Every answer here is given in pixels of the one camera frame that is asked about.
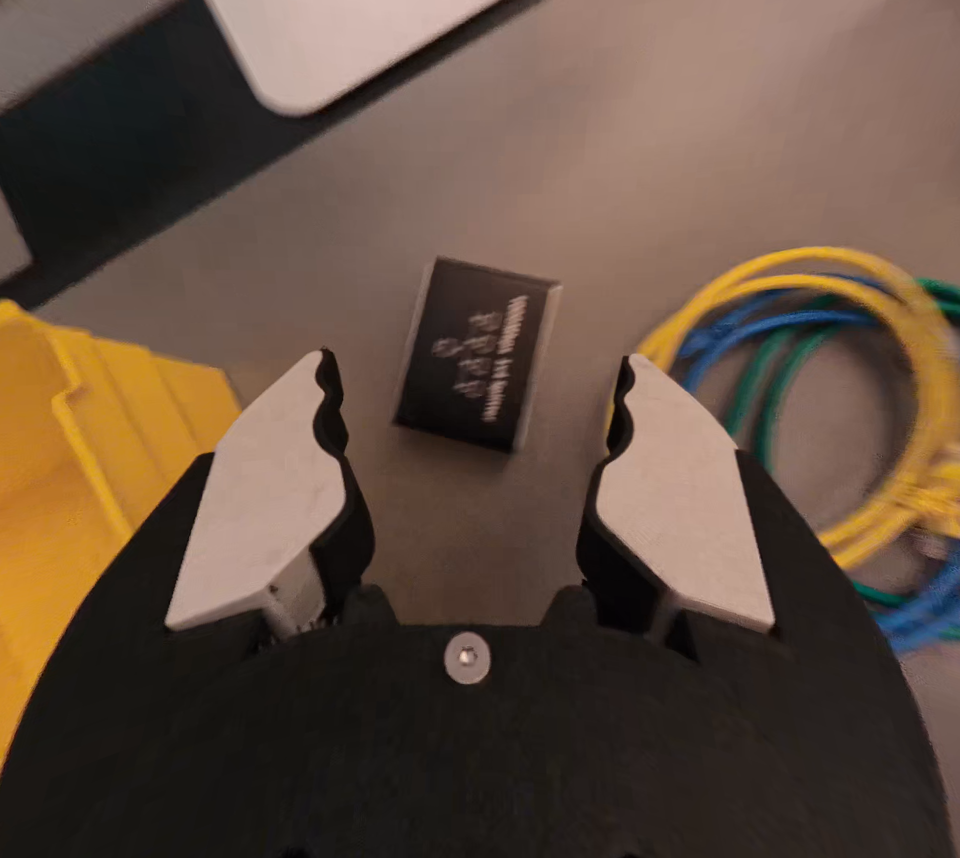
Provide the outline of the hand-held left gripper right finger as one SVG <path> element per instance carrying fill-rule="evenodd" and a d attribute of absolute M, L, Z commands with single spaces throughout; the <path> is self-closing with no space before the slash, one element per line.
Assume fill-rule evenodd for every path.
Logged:
<path fill-rule="evenodd" d="M 601 618 L 661 641 L 680 612 L 768 634 L 776 617 L 737 445 L 639 353 L 621 361 L 614 391 L 576 546 Z"/>

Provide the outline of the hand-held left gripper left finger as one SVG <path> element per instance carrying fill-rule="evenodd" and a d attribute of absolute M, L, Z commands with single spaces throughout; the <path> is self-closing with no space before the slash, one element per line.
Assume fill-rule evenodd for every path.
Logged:
<path fill-rule="evenodd" d="M 165 617 L 174 632 L 250 612 L 278 639 L 332 624 L 374 557 L 329 348 L 304 356 L 216 446 Z"/>

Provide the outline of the black ethernet splitter box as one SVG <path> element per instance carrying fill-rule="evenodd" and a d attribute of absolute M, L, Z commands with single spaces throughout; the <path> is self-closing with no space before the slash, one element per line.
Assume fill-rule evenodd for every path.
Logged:
<path fill-rule="evenodd" d="M 434 259 L 414 306 L 392 423 L 518 452 L 562 291 L 557 280 Z"/>

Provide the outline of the yellow plastic bin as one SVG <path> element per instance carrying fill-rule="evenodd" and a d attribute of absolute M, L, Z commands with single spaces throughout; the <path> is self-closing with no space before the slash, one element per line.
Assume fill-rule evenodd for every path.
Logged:
<path fill-rule="evenodd" d="M 85 597 L 240 412 L 221 369 L 2 300 L 2 761 Z"/>

